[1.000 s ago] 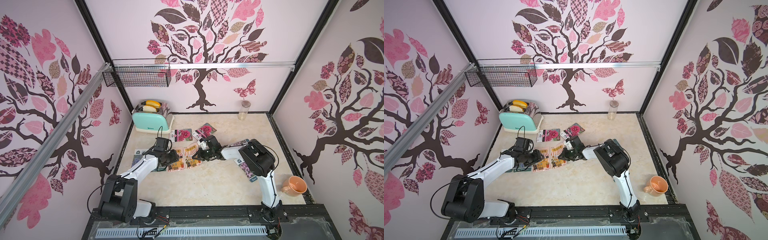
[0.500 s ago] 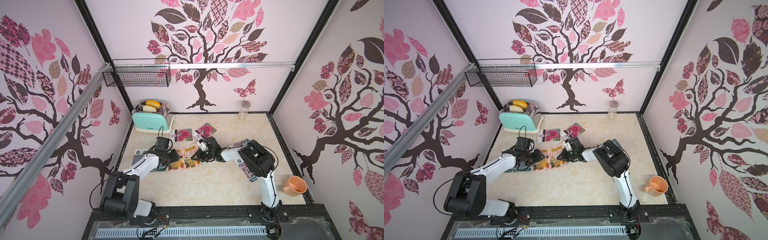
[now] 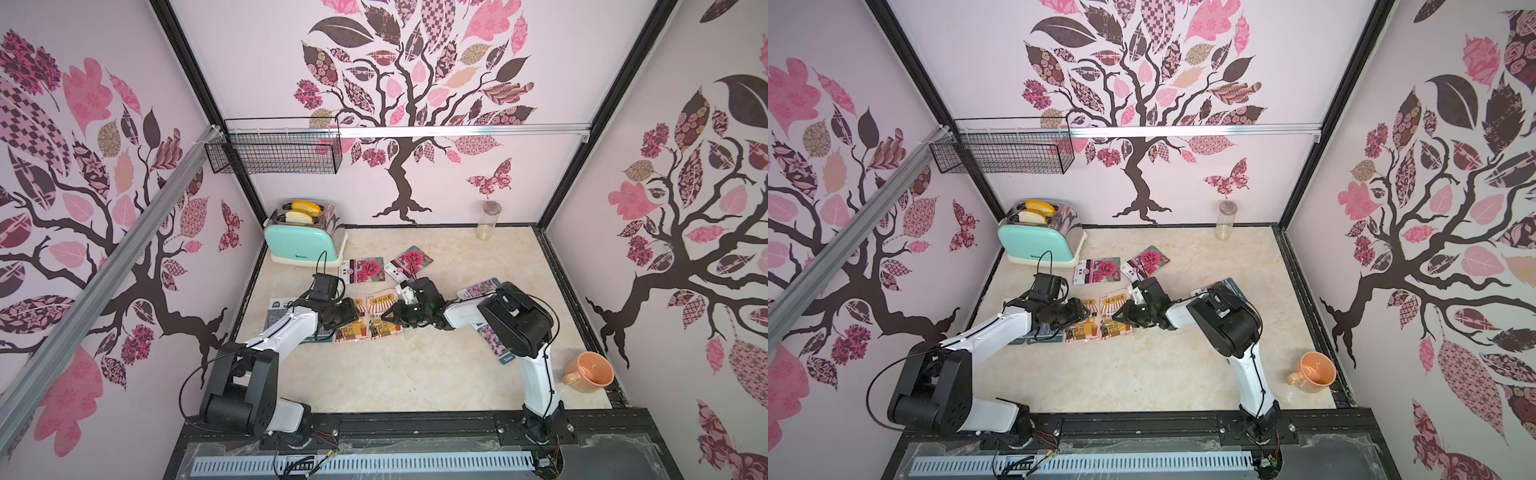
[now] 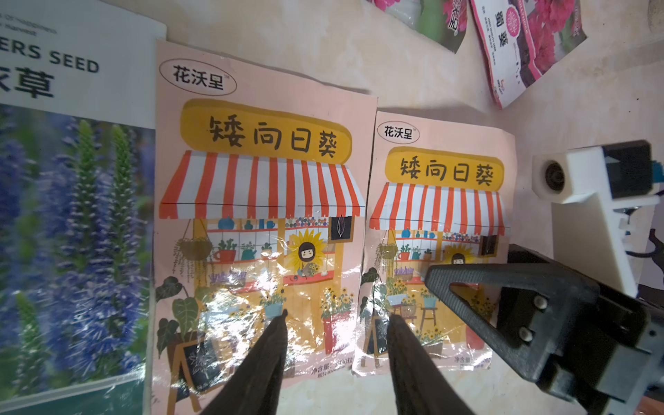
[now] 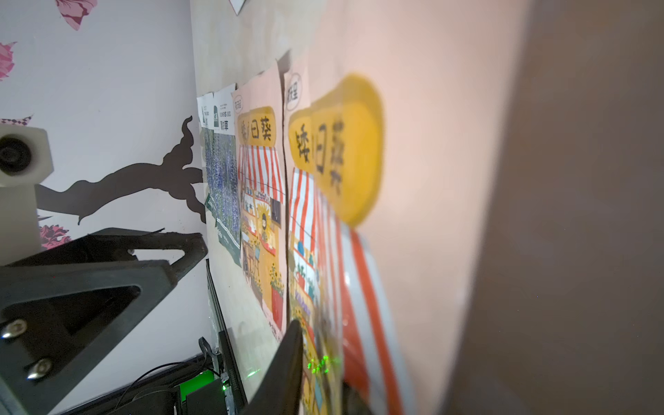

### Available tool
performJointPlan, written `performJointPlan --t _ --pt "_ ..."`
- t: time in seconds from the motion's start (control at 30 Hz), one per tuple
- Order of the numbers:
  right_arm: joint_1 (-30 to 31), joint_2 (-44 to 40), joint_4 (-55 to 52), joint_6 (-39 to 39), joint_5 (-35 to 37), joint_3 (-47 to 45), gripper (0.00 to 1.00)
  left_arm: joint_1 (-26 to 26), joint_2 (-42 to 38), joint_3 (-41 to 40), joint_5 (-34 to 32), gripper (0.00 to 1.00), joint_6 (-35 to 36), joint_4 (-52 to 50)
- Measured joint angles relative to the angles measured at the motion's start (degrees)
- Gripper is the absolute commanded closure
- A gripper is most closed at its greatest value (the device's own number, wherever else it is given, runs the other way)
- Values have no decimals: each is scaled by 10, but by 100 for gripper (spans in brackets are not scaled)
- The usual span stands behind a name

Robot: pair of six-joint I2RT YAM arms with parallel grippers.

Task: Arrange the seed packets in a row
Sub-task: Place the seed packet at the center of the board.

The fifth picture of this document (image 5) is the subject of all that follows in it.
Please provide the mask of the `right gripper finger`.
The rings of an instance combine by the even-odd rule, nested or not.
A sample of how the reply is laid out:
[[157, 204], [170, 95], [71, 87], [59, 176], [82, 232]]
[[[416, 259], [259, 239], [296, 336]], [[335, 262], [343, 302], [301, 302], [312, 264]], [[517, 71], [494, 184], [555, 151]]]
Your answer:
[[303, 330], [293, 320], [280, 342], [257, 392], [245, 405], [241, 414], [296, 415], [302, 390]]

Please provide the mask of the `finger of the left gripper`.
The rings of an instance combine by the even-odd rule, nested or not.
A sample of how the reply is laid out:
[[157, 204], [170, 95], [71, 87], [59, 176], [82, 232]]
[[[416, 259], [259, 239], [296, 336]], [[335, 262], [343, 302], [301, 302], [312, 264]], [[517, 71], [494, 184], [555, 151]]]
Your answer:
[[195, 268], [208, 254], [208, 248], [201, 233], [164, 233], [161, 230], [145, 233], [129, 229], [107, 228], [20, 259], [11, 263], [10, 266], [136, 262], [138, 259], [133, 254], [136, 250], [183, 252], [183, 257], [170, 266], [178, 280]]
[[168, 294], [165, 260], [1, 270], [1, 412], [47, 414]]

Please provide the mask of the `lavender packet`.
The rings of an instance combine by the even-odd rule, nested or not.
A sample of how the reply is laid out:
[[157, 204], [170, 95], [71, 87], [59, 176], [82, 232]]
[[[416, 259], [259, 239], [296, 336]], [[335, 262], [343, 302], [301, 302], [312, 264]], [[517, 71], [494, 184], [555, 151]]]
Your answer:
[[235, 114], [235, 83], [214, 94], [213, 129], [204, 129], [207, 176], [206, 207], [214, 217], [218, 240], [240, 264], [240, 205]]
[[199, 125], [202, 129], [213, 129], [214, 121], [210, 120], [213, 116], [214, 94], [206, 93], [196, 98]]

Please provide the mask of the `sunflower shop packet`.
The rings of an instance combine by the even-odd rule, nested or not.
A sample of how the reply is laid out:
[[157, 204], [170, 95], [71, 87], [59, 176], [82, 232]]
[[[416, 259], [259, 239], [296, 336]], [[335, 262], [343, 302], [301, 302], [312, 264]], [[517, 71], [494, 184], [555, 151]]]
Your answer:
[[232, 94], [238, 144], [240, 266], [277, 340], [286, 326], [283, 96], [278, 65]]
[[470, 301], [527, 1], [330, 1], [293, 70], [333, 369], [434, 414]]

